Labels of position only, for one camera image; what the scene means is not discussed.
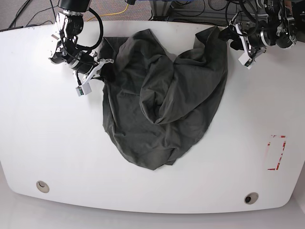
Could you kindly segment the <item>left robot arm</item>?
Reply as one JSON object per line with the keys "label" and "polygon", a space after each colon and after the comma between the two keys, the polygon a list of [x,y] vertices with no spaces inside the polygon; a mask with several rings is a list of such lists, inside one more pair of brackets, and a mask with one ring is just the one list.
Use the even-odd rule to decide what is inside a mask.
{"label": "left robot arm", "polygon": [[219,34],[225,42],[231,40],[230,47],[243,51],[239,62],[251,69],[258,56],[268,47],[278,46],[287,49],[296,44],[297,29],[295,19],[284,0],[263,0],[258,6],[263,7],[266,19],[260,20],[256,7],[249,0],[240,0],[240,11],[228,19],[227,11],[232,3],[225,7],[227,26]]}

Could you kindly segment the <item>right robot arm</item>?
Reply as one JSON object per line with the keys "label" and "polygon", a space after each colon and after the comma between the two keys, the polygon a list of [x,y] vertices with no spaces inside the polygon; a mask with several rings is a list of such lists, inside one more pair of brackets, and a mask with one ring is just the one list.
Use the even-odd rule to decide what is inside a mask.
{"label": "right robot arm", "polygon": [[[80,74],[88,79],[89,74],[93,73],[94,70],[97,73],[93,74],[92,79],[114,82],[115,73],[114,67],[112,67],[114,60],[108,59],[101,66],[103,59],[92,53],[102,43],[103,23],[98,13],[90,7],[91,1],[60,0],[58,1],[58,7],[62,11],[58,13],[55,13],[52,1],[50,1],[50,4],[55,19],[55,32],[51,37],[53,44],[49,60],[53,64],[67,64],[73,70],[78,85],[81,85]],[[78,35],[84,27],[83,14],[87,11],[93,14],[99,23],[99,37],[93,46],[78,44]]]}

